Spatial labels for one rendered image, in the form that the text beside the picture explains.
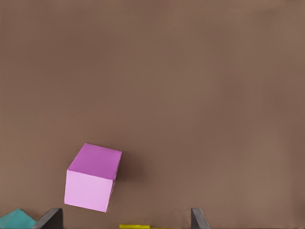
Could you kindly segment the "yellow cube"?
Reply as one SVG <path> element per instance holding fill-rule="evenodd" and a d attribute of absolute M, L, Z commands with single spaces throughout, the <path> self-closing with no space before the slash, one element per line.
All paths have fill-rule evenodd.
<path fill-rule="evenodd" d="M 150 225 L 120 224 L 119 229 L 151 229 Z"/>

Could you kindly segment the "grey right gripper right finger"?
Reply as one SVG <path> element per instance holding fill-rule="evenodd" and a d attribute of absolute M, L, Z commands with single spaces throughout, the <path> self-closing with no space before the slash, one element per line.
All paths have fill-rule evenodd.
<path fill-rule="evenodd" d="M 211 229 L 200 208 L 191 208 L 191 229 Z"/>

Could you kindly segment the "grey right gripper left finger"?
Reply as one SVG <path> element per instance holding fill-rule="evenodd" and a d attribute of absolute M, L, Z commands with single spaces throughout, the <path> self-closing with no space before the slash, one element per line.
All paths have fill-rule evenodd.
<path fill-rule="evenodd" d="M 33 229 L 64 229 L 62 208 L 52 208 L 33 226 Z"/>

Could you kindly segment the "teal cube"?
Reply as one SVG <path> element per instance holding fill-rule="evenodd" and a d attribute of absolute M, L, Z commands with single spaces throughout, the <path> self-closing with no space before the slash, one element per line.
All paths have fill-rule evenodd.
<path fill-rule="evenodd" d="M 36 221 L 21 209 L 0 217 L 0 229 L 31 229 Z"/>

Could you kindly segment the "pink cube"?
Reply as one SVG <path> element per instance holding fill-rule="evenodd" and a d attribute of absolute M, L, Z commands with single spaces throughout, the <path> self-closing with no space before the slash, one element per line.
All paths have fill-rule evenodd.
<path fill-rule="evenodd" d="M 64 203 L 106 212 L 122 151 L 85 143 L 67 169 Z"/>

